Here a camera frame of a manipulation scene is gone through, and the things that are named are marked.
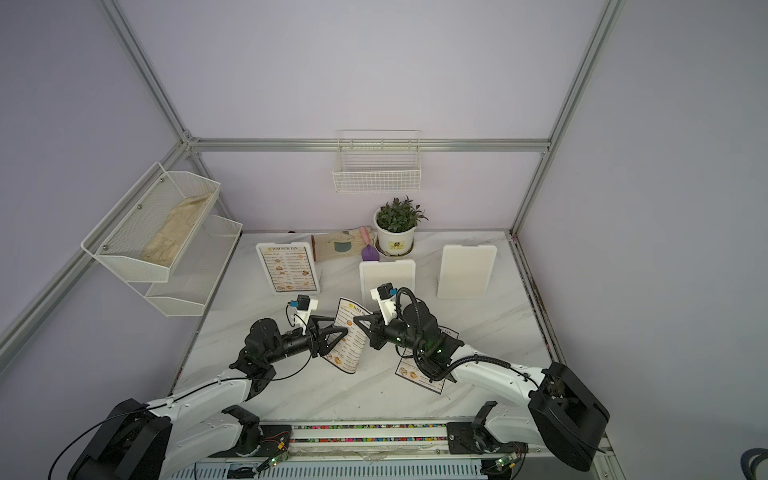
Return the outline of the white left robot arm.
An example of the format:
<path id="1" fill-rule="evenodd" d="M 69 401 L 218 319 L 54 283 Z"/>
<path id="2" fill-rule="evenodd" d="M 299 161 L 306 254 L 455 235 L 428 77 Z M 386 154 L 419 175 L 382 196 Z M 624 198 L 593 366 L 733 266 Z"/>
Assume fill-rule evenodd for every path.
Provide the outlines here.
<path id="1" fill-rule="evenodd" d="M 332 317 L 306 316 L 287 333 L 271 318 L 257 320 L 236 360 L 213 379 L 148 402 L 129 398 L 86 429 L 89 442 L 68 478 L 166 479 L 220 451 L 257 450 L 260 418 L 243 402 L 278 381 L 277 362 L 326 356 L 347 333 Z"/>

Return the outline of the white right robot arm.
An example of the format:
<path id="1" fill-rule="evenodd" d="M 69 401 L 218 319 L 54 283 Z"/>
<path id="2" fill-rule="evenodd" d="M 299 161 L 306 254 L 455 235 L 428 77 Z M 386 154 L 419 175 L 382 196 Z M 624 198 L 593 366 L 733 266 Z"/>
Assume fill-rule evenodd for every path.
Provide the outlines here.
<path id="1" fill-rule="evenodd" d="M 381 293 L 389 297 L 377 300 L 378 311 L 354 318 L 372 348 L 402 347 L 431 382 L 466 383 L 527 408 L 534 424 L 528 444 L 544 445 L 575 470 L 591 468 L 610 414 L 567 365 L 529 367 L 486 355 L 444 331 L 410 289 L 385 284 L 371 291 Z"/>

